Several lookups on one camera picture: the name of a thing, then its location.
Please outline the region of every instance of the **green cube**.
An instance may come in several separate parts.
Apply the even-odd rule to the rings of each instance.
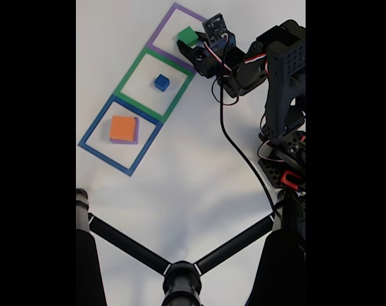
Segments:
[[[181,40],[187,46],[192,47],[198,42],[198,35],[195,34],[194,30],[191,27],[187,27],[177,34],[177,39]]]

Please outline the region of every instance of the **blue cube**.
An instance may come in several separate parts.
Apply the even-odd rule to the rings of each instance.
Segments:
[[[170,80],[164,75],[159,75],[154,81],[154,86],[156,86],[161,91],[165,91],[166,88],[170,85]]]

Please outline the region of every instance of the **robotic arm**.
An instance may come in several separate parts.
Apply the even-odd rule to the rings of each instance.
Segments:
[[[223,77],[224,89],[232,98],[268,79],[266,124],[262,126],[261,120],[259,137],[272,152],[258,163],[274,187],[306,191],[306,133],[298,131],[306,118],[306,29],[287,20],[260,35],[244,53],[221,14],[205,21],[203,27],[205,33],[196,32],[202,47],[190,48],[179,40],[180,53],[202,76],[215,75],[218,84]],[[224,48],[225,66],[220,75]]]

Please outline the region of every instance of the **green tape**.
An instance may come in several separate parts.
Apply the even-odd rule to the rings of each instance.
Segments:
[[[126,82],[129,80],[130,76],[136,70],[137,66],[140,64],[140,61],[143,59],[144,55],[146,55],[146,54],[149,54],[149,55],[159,59],[160,61],[165,62],[169,66],[171,66],[171,67],[173,67],[173,68],[175,68],[175,69],[177,69],[177,70],[179,70],[187,75],[187,79],[184,81],[179,92],[175,95],[173,101],[171,102],[170,106],[167,108],[167,111],[165,112],[164,115],[160,115],[159,113],[156,113],[154,110],[151,110],[150,108],[144,106],[140,102],[132,99],[131,97],[129,97],[123,93],[121,93],[121,89],[124,87]],[[119,85],[116,87],[116,89],[114,91],[114,95],[125,100],[129,104],[132,104],[133,106],[137,107],[139,110],[141,110],[141,111],[149,114],[150,116],[158,119],[160,122],[165,123],[166,120],[168,119],[168,116],[170,116],[170,114],[173,112],[173,109],[175,108],[175,106],[179,102],[181,96],[184,94],[184,91],[186,91],[186,89],[187,89],[188,85],[190,84],[191,80],[193,79],[194,75],[195,75],[194,72],[176,64],[174,61],[164,57],[163,55],[160,55],[160,54],[156,53],[155,51],[153,51],[147,47],[144,47],[143,50],[141,51],[141,53],[139,53],[139,55],[137,56],[135,62],[133,62],[133,64],[130,66],[130,69],[128,70],[128,72],[124,75],[124,77],[121,80],[121,82],[119,83]]]

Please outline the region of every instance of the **purple block base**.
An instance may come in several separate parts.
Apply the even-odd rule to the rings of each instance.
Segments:
[[[121,144],[124,144],[124,145],[137,145],[137,142],[138,142],[138,138],[139,138],[139,118],[136,118],[136,130],[135,130],[135,137],[134,137],[134,140],[132,142],[125,142],[123,140],[114,140],[114,139],[110,139],[110,142],[111,143],[121,143]]]

